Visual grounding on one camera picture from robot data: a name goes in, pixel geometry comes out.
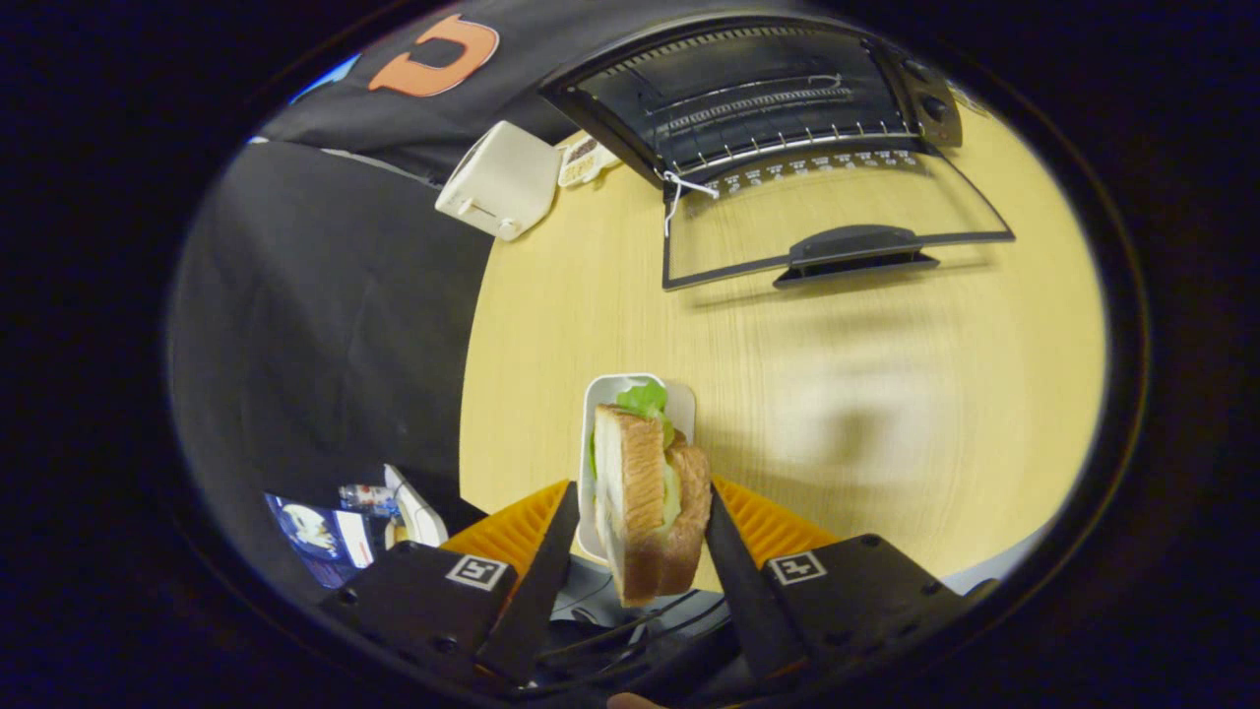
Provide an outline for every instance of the white string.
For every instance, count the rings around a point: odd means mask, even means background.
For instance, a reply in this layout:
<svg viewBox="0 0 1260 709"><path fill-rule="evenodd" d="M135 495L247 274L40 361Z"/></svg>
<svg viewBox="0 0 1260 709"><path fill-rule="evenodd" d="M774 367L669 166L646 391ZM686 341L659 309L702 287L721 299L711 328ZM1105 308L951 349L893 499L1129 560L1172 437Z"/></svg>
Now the white string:
<svg viewBox="0 0 1260 709"><path fill-rule="evenodd" d="M674 190L674 203L670 204L669 213L665 214L665 238L669 238L669 222L674 219L674 213L678 212L678 200L683 196L683 186L698 189L699 191L708 194L713 199L717 199L718 190L711 186L704 186L703 184L696 184L694 181L687 181L685 179L674 174L673 170L665 170L665 174L662 176L665 178L665 181L672 181L678 185L678 189Z"/></svg>

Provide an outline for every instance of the orange gripper pad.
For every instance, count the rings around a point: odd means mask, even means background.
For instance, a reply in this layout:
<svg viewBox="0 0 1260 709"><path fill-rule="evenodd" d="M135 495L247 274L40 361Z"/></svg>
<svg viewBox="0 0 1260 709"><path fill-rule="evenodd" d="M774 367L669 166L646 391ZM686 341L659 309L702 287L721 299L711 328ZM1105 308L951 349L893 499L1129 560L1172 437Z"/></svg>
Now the orange gripper pad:
<svg viewBox="0 0 1260 709"><path fill-rule="evenodd" d="M538 545L547 536L547 529L564 500L568 485L568 481L561 481L513 502L447 539L441 548L512 564L517 570L517 583L508 593L510 598L534 563Z"/></svg>
<svg viewBox="0 0 1260 709"><path fill-rule="evenodd" d="M713 476L713 489L738 528L740 539L748 548L757 569L767 559L800 554L840 542L838 536L803 520L786 508L728 480Z"/></svg>

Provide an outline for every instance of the white plastic container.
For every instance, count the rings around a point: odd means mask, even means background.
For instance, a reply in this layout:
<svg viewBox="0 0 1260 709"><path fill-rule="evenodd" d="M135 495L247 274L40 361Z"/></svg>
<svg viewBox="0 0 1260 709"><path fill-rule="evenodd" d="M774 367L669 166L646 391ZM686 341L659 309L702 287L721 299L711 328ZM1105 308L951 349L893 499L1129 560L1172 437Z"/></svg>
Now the white plastic container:
<svg viewBox="0 0 1260 709"><path fill-rule="evenodd" d="M508 121L499 121L455 166L433 207L512 241L551 210L561 156Z"/></svg>
<svg viewBox="0 0 1260 709"><path fill-rule="evenodd" d="M674 424L674 431L683 432L687 441L696 442L696 395L687 385L663 380L655 375L605 375L596 378L586 388L586 400L582 403L582 440L578 455L577 474L577 545L592 559L605 562L604 545L595 531L595 476L591 474L591 432L595 431L595 408L600 404L616 404L617 395L629 389L643 387L649 382L665 388L669 402L665 403L665 416Z"/></svg>

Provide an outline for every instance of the sandwich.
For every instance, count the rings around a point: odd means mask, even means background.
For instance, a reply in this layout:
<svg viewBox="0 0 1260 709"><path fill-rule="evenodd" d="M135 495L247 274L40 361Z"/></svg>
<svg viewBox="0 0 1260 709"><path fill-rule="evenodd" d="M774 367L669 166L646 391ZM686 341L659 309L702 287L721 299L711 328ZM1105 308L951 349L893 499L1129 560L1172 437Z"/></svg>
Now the sandwich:
<svg viewBox="0 0 1260 709"><path fill-rule="evenodd" d="M667 397L651 383L595 409L596 531L624 607L689 589L708 525L708 458L674 431Z"/></svg>

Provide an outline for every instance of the bread slice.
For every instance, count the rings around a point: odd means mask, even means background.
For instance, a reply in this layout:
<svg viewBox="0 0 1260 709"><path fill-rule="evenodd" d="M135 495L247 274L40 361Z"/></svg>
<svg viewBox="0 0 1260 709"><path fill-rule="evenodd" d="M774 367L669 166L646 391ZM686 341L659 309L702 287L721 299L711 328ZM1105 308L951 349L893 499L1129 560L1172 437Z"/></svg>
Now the bread slice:
<svg viewBox="0 0 1260 709"><path fill-rule="evenodd" d="M665 461L678 472L682 511L665 539L656 596L674 596L692 588L713 504L708 456L703 451L687 446L679 434L665 451Z"/></svg>
<svg viewBox="0 0 1260 709"><path fill-rule="evenodd" d="M626 607L649 603L660 583L664 443L660 421L595 408L596 531Z"/></svg>
<svg viewBox="0 0 1260 709"><path fill-rule="evenodd" d="M709 466L704 452L675 432L616 407L595 409L596 531L625 607L692 587L708 525ZM663 529L665 465L678 474L680 511Z"/></svg>

